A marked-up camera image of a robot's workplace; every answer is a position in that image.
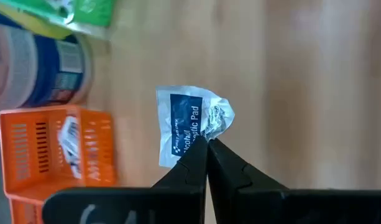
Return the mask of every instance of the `orange basket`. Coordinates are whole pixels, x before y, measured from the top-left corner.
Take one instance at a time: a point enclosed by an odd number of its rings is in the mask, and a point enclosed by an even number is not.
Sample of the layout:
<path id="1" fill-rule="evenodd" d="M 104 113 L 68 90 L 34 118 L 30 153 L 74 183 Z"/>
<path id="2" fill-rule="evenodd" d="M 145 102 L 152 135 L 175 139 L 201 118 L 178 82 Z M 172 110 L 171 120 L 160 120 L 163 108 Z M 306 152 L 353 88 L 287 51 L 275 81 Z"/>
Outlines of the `orange basket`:
<path id="1" fill-rule="evenodd" d="M 78 121 L 81 179 L 73 176 L 58 141 L 67 116 Z M 0 112 L 0 138 L 4 190 L 15 220 L 30 207 L 38 218 L 44 201 L 59 190 L 116 183 L 107 113 L 75 105 L 5 110 Z"/>

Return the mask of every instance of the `wood grain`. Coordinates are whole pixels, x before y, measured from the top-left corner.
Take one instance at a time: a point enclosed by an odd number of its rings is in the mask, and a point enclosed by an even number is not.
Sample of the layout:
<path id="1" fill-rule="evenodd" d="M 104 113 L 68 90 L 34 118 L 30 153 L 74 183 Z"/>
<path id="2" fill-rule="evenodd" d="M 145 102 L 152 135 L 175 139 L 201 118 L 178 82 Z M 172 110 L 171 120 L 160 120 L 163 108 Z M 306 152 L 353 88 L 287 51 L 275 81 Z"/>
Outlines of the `wood grain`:
<path id="1" fill-rule="evenodd" d="M 196 85 L 236 112 L 220 139 L 283 184 L 381 189 L 381 0 L 121 0 L 110 32 L 88 106 L 114 116 L 122 185 L 168 172 L 156 85 Z"/>

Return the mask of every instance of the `green plastic bag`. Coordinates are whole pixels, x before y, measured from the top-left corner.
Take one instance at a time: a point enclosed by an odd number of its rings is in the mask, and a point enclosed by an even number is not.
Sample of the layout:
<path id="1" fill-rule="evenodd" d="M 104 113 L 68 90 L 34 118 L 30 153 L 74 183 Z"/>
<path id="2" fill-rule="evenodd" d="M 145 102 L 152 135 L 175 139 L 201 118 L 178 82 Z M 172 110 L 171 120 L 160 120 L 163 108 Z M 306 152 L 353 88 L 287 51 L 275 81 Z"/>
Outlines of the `green plastic bag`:
<path id="1" fill-rule="evenodd" d="M 0 0 L 54 23 L 110 25 L 114 0 Z"/>

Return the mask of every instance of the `wooden surface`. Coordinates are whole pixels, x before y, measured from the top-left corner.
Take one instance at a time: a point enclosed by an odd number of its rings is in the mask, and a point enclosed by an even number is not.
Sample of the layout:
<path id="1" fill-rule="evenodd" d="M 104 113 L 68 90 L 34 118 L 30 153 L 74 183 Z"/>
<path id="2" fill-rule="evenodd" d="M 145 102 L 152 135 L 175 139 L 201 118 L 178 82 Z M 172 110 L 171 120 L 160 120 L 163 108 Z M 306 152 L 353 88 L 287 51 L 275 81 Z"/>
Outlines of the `wooden surface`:
<path id="1" fill-rule="evenodd" d="M 381 0 L 118 0 L 110 31 L 88 106 L 114 116 L 122 185 L 168 172 L 155 86 L 196 85 L 236 112 L 220 139 L 281 183 L 381 188 Z"/>

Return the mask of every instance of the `alcohol prep pad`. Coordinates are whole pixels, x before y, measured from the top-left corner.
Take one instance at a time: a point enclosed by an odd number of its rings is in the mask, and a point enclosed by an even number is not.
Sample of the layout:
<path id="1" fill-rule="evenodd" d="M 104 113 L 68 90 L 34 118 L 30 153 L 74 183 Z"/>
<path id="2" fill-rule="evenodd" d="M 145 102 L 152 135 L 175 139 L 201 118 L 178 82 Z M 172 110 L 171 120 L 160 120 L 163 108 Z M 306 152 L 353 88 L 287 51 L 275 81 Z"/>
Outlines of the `alcohol prep pad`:
<path id="1" fill-rule="evenodd" d="M 173 167 L 197 136 L 207 141 L 227 130 L 234 112 L 227 99 L 196 86 L 158 86 L 160 166 Z"/>

